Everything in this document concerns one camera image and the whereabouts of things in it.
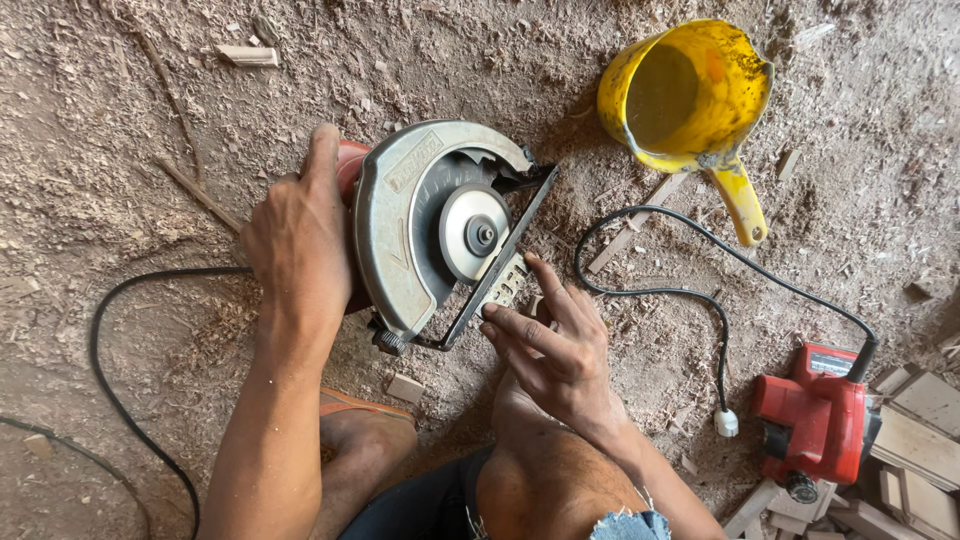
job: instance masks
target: electric plug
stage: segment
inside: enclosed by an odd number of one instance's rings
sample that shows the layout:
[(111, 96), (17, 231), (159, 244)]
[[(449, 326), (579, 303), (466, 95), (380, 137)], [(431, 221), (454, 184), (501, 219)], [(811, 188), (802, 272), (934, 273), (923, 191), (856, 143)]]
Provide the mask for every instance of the electric plug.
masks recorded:
[(733, 437), (740, 433), (740, 424), (736, 420), (736, 413), (732, 410), (724, 412), (722, 408), (718, 408), (713, 413), (713, 425), (716, 426), (717, 432), (724, 437)]

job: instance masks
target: dirt floor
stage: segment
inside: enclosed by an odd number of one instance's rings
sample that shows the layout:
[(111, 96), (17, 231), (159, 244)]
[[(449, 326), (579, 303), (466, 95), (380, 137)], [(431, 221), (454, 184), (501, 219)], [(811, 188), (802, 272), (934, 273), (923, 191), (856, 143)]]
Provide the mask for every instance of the dirt floor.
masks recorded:
[[(188, 535), (189, 501), (98, 388), (86, 359), (90, 318), (124, 279), (232, 265), (238, 242), (154, 165), (159, 153), (194, 171), (124, 13), (141, 21), (171, 71), (205, 160), (204, 189), (241, 222), (277, 176), (299, 168), (320, 122), (373, 145), (395, 123), (463, 118), (560, 165), (523, 244), (569, 279), (586, 227), (640, 202), (660, 179), (600, 126), (593, 104), (604, 67), (626, 45), (673, 25), (727, 19), (777, 67), (769, 109), (742, 149), (770, 236), (740, 251), (874, 325), (881, 346), (872, 374), (915, 361), (957, 383), (960, 364), (947, 365), (935, 347), (960, 331), (956, 3), (3, 2), (0, 414), (106, 457), (140, 491), (155, 538)], [(246, 44), (260, 13), (281, 34), (279, 69), (232, 67), (202, 53)], [(822, 23), (835, 29), (797, 46), (799, 32)], [(781, 182), (775, 167), (785, 149), (803, 156)], [(719, 195), (700, 174), (665, 204), (735, 243)], [(946, 292), (921, 301), (904, 289), (918, 277), (943, 280)], [(598, 301), (611, 325), (613, 387), (718, 518), (758, 480), (752, 377), (784, 374), (801, 340), (851, 349), (861, 342), (852, 324), (656, 216), (597, 279), (721, 291), (732, 325), (729, 399), (741, 418), (733, 439), (711, 422), (718, 328), (705, 307), (673, 297)], [(252, 358), (258, 294), (244, 276), (152, 282), (118, 298), (104, 319), (109, 380), (201, 497)], [(386, 356), (370, 345), (369, 316), (344, 322), (324, 384), (416, 415), (420, 449), (397, 477), (492, 442), (498, 372), (486, 340), (468, 330), (450, 353)], [(394, 373), (426, 384), (419, 403), (384, 393)], [(685, 432), (668, 432), (685, 407), (693, 407)], [(57, 444), (53, 459), (38, 460), (20, 442), (28, 434), (0, 426), (0, 538), (142, 534), (118, 482)], [(682, 454), (699, 466), (697, 477), (680, 468)]]

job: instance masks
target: saw blade guard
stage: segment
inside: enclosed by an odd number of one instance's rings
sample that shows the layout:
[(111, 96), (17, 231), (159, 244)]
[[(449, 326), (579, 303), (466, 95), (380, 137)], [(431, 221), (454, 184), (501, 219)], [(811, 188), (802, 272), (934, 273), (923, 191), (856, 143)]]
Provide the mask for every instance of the saw blade guard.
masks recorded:
[[(415, 124), (364, 157), (354, 190), (353, 239), (360, 276), (385, 330), (403, 342), (413, 339), (458, 280), (440, 240), (450, 196), (465, 184), (520, 181), (532, 167), (506, 136), (461, 120)], [(497, 241), (507, 237), (499, 227), (496, 232)]]

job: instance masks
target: saw blade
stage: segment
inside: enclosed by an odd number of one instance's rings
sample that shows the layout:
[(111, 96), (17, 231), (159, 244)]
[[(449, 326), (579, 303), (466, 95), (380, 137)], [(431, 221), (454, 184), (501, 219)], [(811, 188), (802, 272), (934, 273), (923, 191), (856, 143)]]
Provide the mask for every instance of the saw blade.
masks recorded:
[(440, 247), (453, 275), (467, 285), (483, 277), (500, 253), (500, 245), (513, 226), (507, 203), (486, 184), (457, 188), (444, 204), (440, 217)]

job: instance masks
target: leg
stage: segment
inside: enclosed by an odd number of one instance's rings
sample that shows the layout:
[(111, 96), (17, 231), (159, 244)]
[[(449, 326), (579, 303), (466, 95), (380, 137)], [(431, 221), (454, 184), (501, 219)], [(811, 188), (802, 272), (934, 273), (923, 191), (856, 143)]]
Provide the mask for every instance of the leg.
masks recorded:
[[(332, 401), (321, 394), (321, 404)], [(310, 538), (333, 540), (414, 450), (417, 432), (405, 420), (354, 409), (321, 418), (320, 440), (337, 456), (321, 471), (324, 497)]]
[(491, 538), (584, 540), (608, 512), (648, 509), (623, 471), (543, 415), (510, 370), (497, 389), (492, 422), (496, 449), (476, 490)]

